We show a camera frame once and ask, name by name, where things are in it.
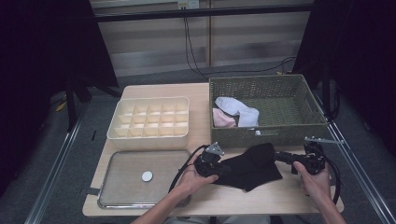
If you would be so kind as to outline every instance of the person's right hand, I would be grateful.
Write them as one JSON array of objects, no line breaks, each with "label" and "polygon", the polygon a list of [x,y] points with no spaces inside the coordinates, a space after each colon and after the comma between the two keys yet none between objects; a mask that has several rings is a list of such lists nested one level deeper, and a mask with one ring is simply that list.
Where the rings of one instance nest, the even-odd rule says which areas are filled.
[{"label": "person's right hand", "polygon": [[325,169],[321,170],[316,175],[309,174],[305,167],[297,161],[295,161],[293,165],[301,174],[302,190],[314,200],[316,205],[318,205],[318,200],[323,199],[323,197],[332,197],[330,193],[329,164],[327,162]]}]

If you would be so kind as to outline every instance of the table top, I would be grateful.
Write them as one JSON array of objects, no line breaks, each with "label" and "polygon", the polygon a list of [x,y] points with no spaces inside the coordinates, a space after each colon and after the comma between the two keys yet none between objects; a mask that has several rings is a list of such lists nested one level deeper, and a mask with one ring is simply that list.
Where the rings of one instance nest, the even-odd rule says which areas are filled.
[{"label": "table top", "polygon": [[[190,99],[190,120],[187,150],[193,152],[201,145],[210,144],[209,126],[209,84],[164,84],[128,86],[121,99],[186,96]],[[303,146],[276,147],[276,150],[304,154]],[[103,184],[108,162],[119,151],[110,140],[106,140],[96,168],[91,188],[99,189]],[[224,159],[244,152],[243,148],[226,148]],[[276,162],[283,179],[261,185],[250,192],[231,187],[207,185],[192,195],[186,207],[175,209],[170,216],[230,216],[230,215],[291,215],[318,213],[309,197],[300,189],[300,177],[293,175],[290,165]],[[337,208],[344,210],[342,200]],[[102,209],[97,204],[97,196],[87,195],[83,206],[87,217],[99,216],[141,216],[147,209]]]}]

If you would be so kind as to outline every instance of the wicker basket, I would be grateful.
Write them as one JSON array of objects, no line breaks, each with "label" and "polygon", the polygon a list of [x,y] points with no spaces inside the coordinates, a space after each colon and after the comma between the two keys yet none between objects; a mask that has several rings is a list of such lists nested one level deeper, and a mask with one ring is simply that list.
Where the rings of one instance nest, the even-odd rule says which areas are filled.
[{"label": "wicker basket", "polygon": [[[222,147],[252,147],[261,143],[299,146],[306,136],[327,129],[318,103],[302,75],[210,78],[211,142]],[[233,97],[260,111],[258,127],[216,128],[212,109],[220,96]]]}]

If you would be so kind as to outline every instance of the folded black fabric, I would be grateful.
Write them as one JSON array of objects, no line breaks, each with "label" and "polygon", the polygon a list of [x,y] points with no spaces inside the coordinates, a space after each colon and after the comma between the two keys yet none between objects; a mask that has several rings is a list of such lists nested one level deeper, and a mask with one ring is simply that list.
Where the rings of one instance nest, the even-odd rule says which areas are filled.
[{"label": "folded black fabric", "polygon": [[281,179],[274,154],[271,143],[250,147],[243,154],[221,162],[230,166],[232,171],[222,175],[214,184],[251,191],[262,184]]}]

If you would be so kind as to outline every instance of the white disc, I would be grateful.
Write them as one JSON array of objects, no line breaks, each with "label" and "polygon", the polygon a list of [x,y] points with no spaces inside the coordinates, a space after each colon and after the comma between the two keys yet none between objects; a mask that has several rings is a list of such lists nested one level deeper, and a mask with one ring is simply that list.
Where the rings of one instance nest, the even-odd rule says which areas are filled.
[{"label": "white disc", "polygon": [[152,179],[152,172],[146,171],[142,174],[142,180],[145,182],[149,182]]}]

